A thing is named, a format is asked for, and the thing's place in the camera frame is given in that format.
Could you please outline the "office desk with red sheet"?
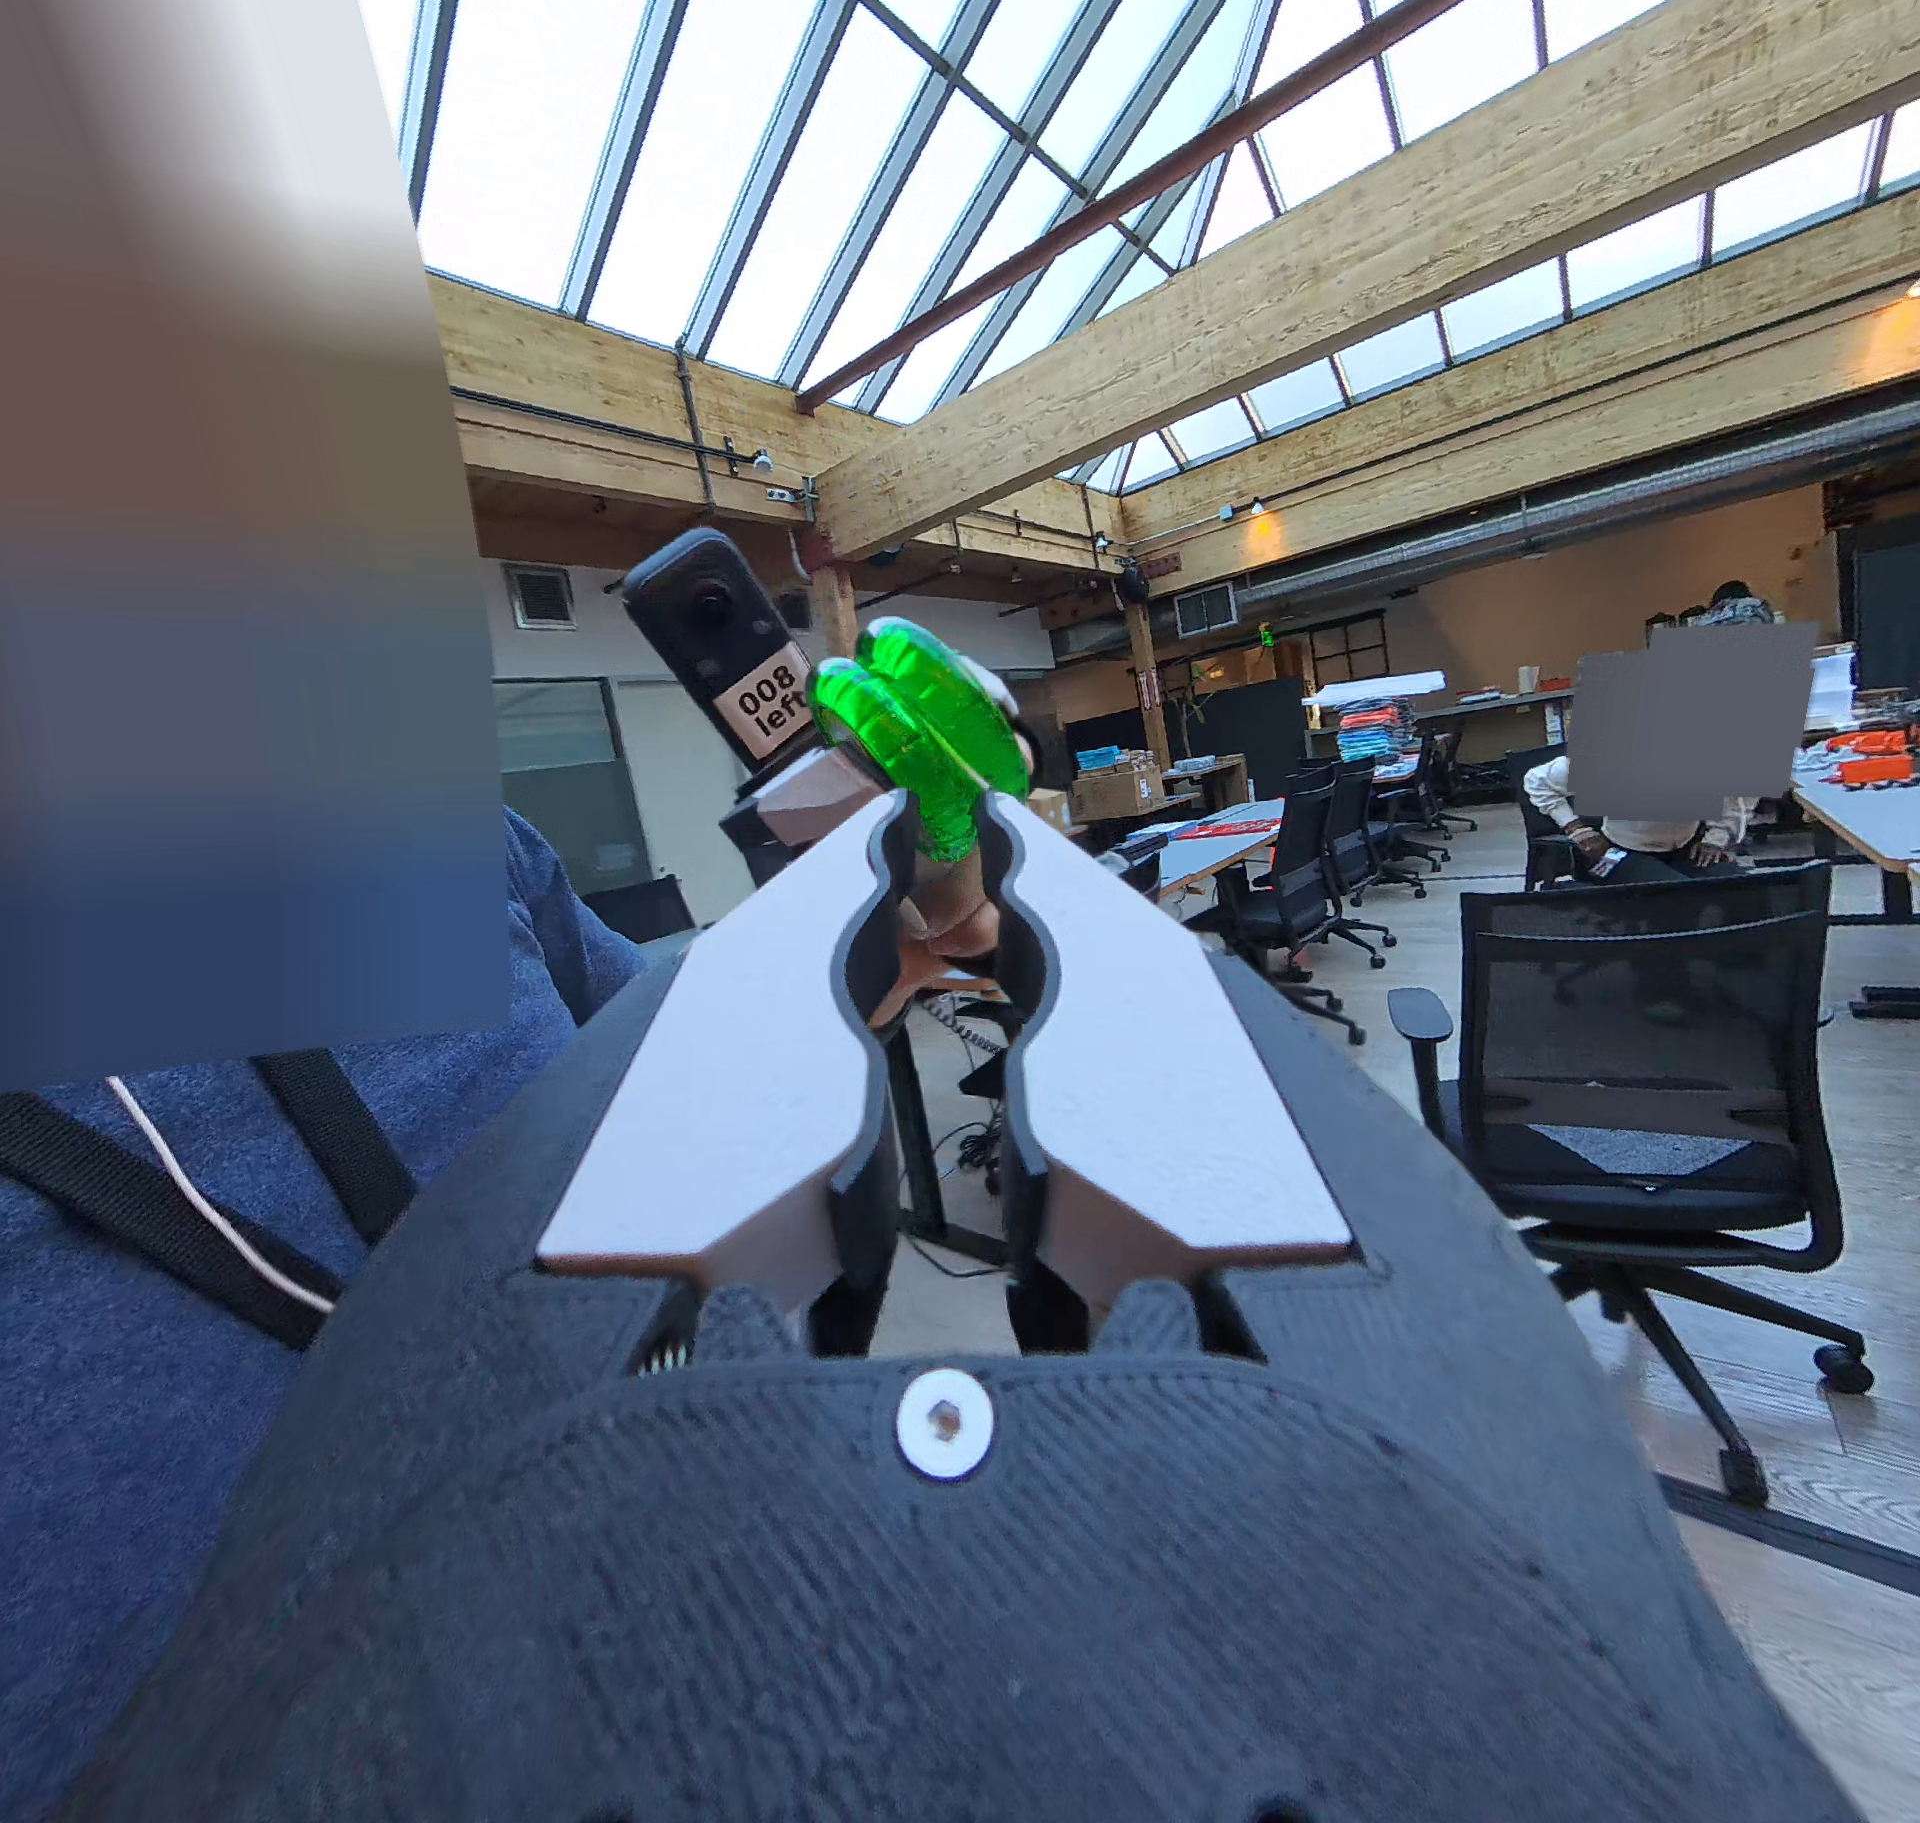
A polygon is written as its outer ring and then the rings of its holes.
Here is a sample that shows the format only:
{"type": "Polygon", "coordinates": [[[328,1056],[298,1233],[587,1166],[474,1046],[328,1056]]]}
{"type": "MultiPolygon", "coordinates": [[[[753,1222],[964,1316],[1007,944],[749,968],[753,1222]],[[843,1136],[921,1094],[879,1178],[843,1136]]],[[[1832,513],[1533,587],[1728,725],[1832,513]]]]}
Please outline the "office desk with red sheet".
{"type": "Polygon", "coordinates": [[[1176,830],[1158,856],[1154,899],[1183,896],[1224,871],[1272,853],[1283,813],[1285,800],[1250,801],[1176,830]]]}

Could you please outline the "white top office desk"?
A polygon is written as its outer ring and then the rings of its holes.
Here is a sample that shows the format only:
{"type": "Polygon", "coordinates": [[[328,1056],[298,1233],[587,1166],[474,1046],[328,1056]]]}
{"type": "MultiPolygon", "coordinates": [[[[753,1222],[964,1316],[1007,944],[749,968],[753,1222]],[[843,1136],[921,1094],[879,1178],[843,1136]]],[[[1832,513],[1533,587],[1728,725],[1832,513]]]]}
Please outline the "white top office desk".
{"type": "Polygon", "coordinates": [[[1915,784],[1846,787],[1837,781],[1795,781],[1791,797],[1817,827],[1862,856],[1879,873],[1879,909],[1876,914],[1832,914],[1830,929],[1915,929],[1915,784]]]}

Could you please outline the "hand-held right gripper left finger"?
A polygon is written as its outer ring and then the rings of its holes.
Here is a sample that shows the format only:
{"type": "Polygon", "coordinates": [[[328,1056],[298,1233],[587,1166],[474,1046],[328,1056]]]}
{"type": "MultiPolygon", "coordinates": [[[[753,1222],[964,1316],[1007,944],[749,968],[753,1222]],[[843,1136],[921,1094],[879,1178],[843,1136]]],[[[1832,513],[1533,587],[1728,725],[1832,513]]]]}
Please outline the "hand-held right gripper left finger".
{"type": "Polygon", "coordinates": [[[874,1314],[900,1169],[871,1020],[900,979],[903,879],[895,791],[688,949],[541,1234],[543,1268],[874,1314]]]}

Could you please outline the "green yoyo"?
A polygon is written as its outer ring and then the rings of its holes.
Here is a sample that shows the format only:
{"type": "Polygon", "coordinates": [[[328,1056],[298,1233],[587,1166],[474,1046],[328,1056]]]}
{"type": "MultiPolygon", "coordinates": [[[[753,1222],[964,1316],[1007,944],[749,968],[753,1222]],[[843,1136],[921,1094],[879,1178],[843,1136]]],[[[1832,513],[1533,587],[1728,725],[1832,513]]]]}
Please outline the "green yoyo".
{"type": "Polygon", "coordinates": [[[872,621],[852,661],[823,661],[805,683],[817,729],[915,797],[917,848],[932,859],[969,856],[975,804],[997,793],[983,769],[989,733],[1004,725],[987,683],[1002,681],[904,618],[872,621]]]}

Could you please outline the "rust red ceiling pipe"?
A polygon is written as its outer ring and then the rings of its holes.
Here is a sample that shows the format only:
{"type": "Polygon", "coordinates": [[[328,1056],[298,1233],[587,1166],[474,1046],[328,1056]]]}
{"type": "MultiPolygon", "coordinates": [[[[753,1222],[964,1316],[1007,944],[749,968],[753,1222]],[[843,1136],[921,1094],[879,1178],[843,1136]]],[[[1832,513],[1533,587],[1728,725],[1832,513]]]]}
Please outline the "rust red ceiling pipe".
{"type": "Polygon", "coordinates": [[[1282,77],[1269,90],[1230,107],[1208,130],[1197,132],[1176,150],[1145,165],[1137,178],[1125,180],[1113,194],[1098,198],[1083,206],[1083,210],[1066,217],[1020,253],[1004,260],[989,273],[978,275],[973,283],[955,289],[946,300],[930,304],[888,338],[861,351],[861,357],[829,372],[818,384],[800,391],[797,410],[801,413],[815,413],[853,381],[904,358],[929,337],[947,329],[949,322],[995,300],[1027,276],[1042,275],[1079,243],[1085,243],[1105,228],[1120,226],[1131,210],[1152,205],[1165,192],[1200,173],[1213,158],[1230,154],[1243,140],[1273,123],[1285,110],[1309,102],[1312,94],[1357,71],[1358,64],[1381,61],[1386,50],[1429,27],[1462,2],[1463,0],[1401,0],[1386,13],[1363,19],[1355,35],[1341,36],[1335,46],[1304,63],[1292,76],[1282,77]]]}

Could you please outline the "silver ventilation duct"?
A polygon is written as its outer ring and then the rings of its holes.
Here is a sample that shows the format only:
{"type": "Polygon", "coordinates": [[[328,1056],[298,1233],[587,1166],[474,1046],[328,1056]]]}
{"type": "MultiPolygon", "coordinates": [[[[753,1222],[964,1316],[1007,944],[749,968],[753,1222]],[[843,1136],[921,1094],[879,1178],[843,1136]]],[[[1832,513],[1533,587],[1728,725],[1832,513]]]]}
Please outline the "silver ventilation duct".
{"type": "Polygon", "coordinates": [[[1243,615],[1394,597],[1440,577],[1543,558],[1658,518],[1829,482],[1882,465],[1914,448],[1915,437],[1915,391],[1870,395],[1855,410],[1809,411],[1741,437],[1682,448],[1665,464],[1519,494],[1482,513],[1412,525],[1327,558],[1245,572],[1230,587],[1243,615]]]}

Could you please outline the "large wooden ceiling beam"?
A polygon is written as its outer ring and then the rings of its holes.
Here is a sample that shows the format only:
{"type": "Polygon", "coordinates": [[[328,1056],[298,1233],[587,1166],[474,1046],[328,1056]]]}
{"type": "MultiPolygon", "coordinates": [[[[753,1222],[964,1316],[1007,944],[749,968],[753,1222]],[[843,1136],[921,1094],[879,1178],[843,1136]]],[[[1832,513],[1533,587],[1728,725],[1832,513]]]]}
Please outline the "large wooden ceiling beam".
{"type": "Polygon", "coordinates": [[[1915,96],[1919,0],[1667,0],[818,481],[840,555],[1690,200],[1915,96]]]}

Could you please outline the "row of black office chairs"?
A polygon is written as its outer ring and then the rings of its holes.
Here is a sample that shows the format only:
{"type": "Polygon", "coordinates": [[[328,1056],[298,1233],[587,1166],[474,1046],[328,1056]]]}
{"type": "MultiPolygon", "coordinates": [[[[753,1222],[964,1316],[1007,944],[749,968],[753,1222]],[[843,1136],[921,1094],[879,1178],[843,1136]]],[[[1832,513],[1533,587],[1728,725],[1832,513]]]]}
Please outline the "row of black office chairs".
{"type": "Polygon", "coordinates": [[[1235,865],[1216,881],[1230,951],[1258,975],[1275,979],[1296,1009],[1341,1028],[1352,1046],[1366,1043],[1363,1026],[1347,1015],[1341,999],[1312,983],[1304,953],[1340,939],[1363,947],[1369,966],[1382,968],[1382,951],[1397,946],[1395,934],[1382,923],[1352,919],[1349,904],[1386,881],[1412,888],[1417,899],[1427,894],[1418,881],[1385,864],[1399,825],[1389,823],[1385,833],[1377,833],[1377,768],[1374,759],[1341,759],[1289,781],[1269,874],[1254,886],[1245,869],[1235,865]]]}

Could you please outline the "person's left hand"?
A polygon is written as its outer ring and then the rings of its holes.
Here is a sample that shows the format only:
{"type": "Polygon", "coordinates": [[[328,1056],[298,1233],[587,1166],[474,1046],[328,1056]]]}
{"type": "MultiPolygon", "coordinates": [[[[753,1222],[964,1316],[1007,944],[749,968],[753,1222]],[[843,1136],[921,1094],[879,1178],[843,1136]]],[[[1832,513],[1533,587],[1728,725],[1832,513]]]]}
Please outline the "person's left hand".
{"type": "Polygon", "coordinates": [[[917,856],[914,886],[900,902],[900,974],[871,1015],[871,1030],[879,1036],[891,1026],[917,995],[942,983],[955,964],[991,962],[998,923],[978,848],[951,861],[917,856]]]}

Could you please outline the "black office chair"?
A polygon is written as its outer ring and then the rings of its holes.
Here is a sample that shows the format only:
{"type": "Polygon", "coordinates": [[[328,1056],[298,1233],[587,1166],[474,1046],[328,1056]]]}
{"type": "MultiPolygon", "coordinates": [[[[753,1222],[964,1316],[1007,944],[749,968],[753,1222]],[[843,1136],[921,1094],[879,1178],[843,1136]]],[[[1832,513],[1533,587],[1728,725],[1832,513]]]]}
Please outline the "black office chair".
{"type": "Polygon", "coordinates": [[[1876,1385],[1858,1330],[1728,1277],[1843,1254],[1817,1076],[1830,894],[1824,861],[1463,894],[1458,1019],[1423,989],[1389,995],[1427,1132],[1523,1225],[1564,1302],[1597,1296],[1652,1343],[1750,1509],[1763,1465],[1654,1296],[1816,1340],[1843,1396],[1876,1385]]]}

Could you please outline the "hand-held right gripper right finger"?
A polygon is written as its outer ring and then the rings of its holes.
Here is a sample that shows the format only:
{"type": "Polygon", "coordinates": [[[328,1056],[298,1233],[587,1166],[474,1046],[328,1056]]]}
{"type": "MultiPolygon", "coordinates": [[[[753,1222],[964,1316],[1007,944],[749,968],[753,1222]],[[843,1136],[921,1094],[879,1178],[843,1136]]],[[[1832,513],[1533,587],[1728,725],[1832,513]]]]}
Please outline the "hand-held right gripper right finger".
{"type": "Polygon", "coordinates": [[[1101,1325],[1138,1282],[1355,1258],[1250,1023],[1283,1001],[1010,795],[980,797],[1020,1028],[998,1158],[1014,1325],[1101,1325]]]}

